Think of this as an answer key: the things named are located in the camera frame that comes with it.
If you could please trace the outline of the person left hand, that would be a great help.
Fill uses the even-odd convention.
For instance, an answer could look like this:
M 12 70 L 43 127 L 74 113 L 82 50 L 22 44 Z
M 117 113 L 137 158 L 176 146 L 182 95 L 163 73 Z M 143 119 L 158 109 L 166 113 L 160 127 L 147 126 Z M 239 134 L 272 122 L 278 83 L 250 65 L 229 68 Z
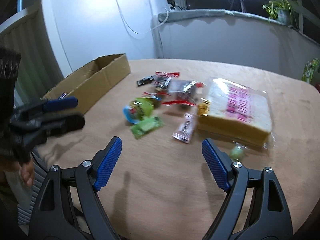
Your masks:
M 17 161 L 11 161 L 1 156 L 1 183 L 7 181 L 5 172 L 19 172 L 25 185 L 32 187 L 35 178 L 35 170 L 32 161 L 28 163 L 19 164 Z

